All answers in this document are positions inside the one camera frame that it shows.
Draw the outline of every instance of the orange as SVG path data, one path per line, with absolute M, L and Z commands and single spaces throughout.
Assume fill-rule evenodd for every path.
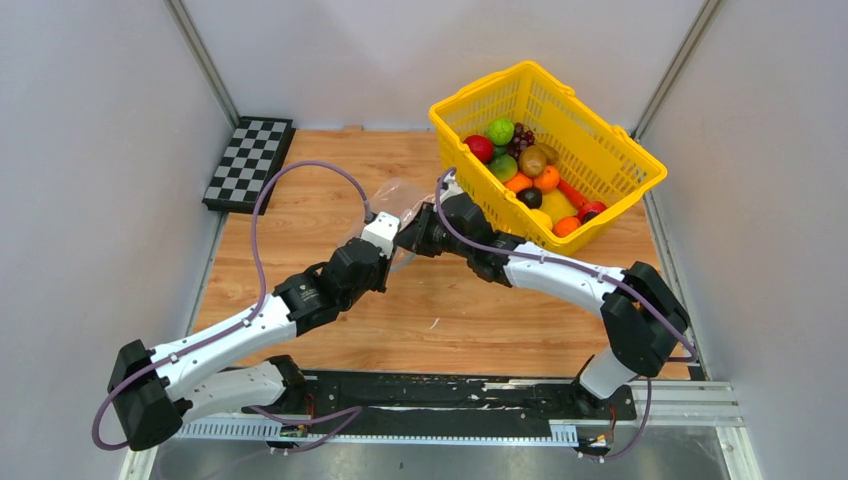
M 542 193 L 554 190 L 558 184 L 559 171 L 552 165 L 545 166 L 542 174 L 533 179 L 533 186 L 541 190 Z
M 507 180 L 506 183 L 504 183 L 504 186 L 512 190 L 513 192 L 518 193 L 524 190 L 525 188 L 532 187 L 533 179 L 528 177 L 527 175 L 524 175 L 521 172 L 518 172 L 515 174 L 514 177 Z
M 554 235 L 565 238 L 578 228 L 580 228 L 580 220 L 577 220 L 577 217 L 565 217 L 554 225 Z

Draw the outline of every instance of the white wall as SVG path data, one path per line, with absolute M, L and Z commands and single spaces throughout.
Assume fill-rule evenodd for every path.
M 533 59 L 633 128 L 701 0 L 186 0 L 242 114 L 428 128 L 430 105 Z
M 0 112 L 0 477 L 115 478 L 91 418 L 120 346 L 184 334 L 231 130 L 162 1 L 2 2 Z
M 658 196 L 708 366 L 767 479 L 845 477 L 846 18 L 725 2 L 644 142 L 669 167 Z

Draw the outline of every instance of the yellow fruit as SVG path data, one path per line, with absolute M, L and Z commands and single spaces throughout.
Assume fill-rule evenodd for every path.
M 542 195 L 542 206 L 539 207 L 539 210 L 548 214 L 554 225 L 565 217 L 577 215 L 577 209 L 559 190 L 552 190 Z
M 530 216 L 533 217 L 537 222 L 541 223 L 548 230 L 554 228 L 554 222 L 551 220 L 551 217 L 549 217 L 547 213 L 534 208 L 530 210 Z

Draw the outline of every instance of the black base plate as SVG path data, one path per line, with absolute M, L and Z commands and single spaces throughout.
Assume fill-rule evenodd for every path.
M 324 370 L 303 374 L 306 393 L 296 411 L 274 406 L 267 410 L 320 417 L 355 405 L 372 407 L 345 428 L 351 435 L 547 437 L 552 419 L 611 419 L 608 406 L 581 413 L 573 401 L 571 379 Z M 610 404 L 618 420 L 636 419 L 630 387 L 619 388 Z M 315 425 L 310 432 L 328 433 L 338 423 Z

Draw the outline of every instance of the plastic basket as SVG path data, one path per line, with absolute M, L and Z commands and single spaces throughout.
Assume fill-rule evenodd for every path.
M 530 216 L 462 141 L 506 116 L 533 129 L 537 142 L 560 154 L 556 167 L 565 181 L 607 210 L 557 237 Z M 661 182 L 665 166 L 618 126 L 610 126 L 577 99 L 574 90 L 535 62 L 522 62 L 462 88 L 430 108 L 442 165 L 455 166 L 457 181 L 497 228 L 570 255 L 604 232 L 619 215 Z

